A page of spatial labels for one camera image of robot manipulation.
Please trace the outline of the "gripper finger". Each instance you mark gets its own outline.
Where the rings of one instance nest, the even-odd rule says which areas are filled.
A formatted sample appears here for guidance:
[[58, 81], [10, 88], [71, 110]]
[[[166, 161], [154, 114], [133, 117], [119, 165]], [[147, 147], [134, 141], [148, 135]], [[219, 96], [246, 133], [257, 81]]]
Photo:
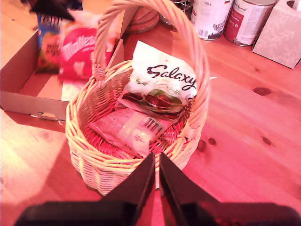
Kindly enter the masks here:
[[155, 155], [150, 153], [101, 200], [102, 226], [150, 226], [155, 193]]
[[68, 12], [67, 6], [72, 0], [30, 0], [30, 11], [36, 14], [55, 16], [70, 21], [75, 21], [74, 17]]
[[164, 153], [159, 158], [159, 179], [177, 225], [217, 225], [199, 203], [217, 203], [218, 200], [191, 181]]

